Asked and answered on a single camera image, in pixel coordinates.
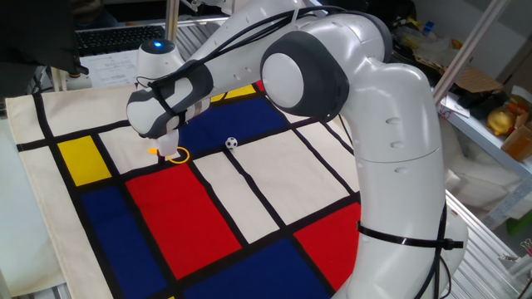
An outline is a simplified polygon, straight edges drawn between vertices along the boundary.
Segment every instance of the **black and white ball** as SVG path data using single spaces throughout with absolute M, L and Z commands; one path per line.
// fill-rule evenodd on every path
M 234 137 L 229 137 L 225 141 L 225 146 L 227 146 L 228 149 L 232 150 L 239 146 L 239 142 Z

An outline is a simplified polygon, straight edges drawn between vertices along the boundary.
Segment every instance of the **mondrian pattern mat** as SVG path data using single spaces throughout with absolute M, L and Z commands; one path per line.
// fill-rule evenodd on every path
M 213 98 L 180 130 L 190 160 L 172 164 L 130 127 L 134 89 L 7 100 L 72 297 L 334 294 L 354 266 L 360 218 L 345 133 L 285 115 L 257 83 Z

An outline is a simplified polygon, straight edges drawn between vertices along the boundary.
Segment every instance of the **keyboard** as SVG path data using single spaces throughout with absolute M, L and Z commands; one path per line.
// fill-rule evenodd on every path
M 165 29 L 161 26 L 124 27 L 76 32 L 77 48 L 80 56 L 136 50 L 143 42 L 164 37 Z

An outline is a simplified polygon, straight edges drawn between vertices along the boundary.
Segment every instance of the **shelf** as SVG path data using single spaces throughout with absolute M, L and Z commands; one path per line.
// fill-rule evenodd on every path
M 521 163 L 508 156 L 500 149 L 504 139 L 493 135 L 484 122 L 477 120 L 473 116 L 465 117 L 455 112 L 451 113 L 447 120 L 520 178 L 524 179 L 532 174 L 532 157 Z

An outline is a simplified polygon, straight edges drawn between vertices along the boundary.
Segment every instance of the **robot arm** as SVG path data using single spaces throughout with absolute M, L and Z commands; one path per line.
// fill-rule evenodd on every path
M 444 208 L 441 137 L 428 81 L 415 67 L 383 63 L 391 40 L 372 16 L 270 20 L 298 9 L 305 12 L 299 0 L 268 0 L 235 13 L 176 73 L 161 73 L 153 88 L 132 94 L 130 123 L 169 155 L 177 148 L 175 128 L 206 109 L 210 96 L 260 79 L 280 110 L 325 121 L 341 114 L 352 128 L 362 235 L 353 273 L 335 298 L 437 297 L 448 277 L 433 274 L 446 266 L 454 273 L 465 253 L 442 251 L 456 247 L 443 239 L 465 241 L 467 229 Z M 252 21 L 264 22 L 233 41 Z M 275 24 L 282 26 L 273 31 Z

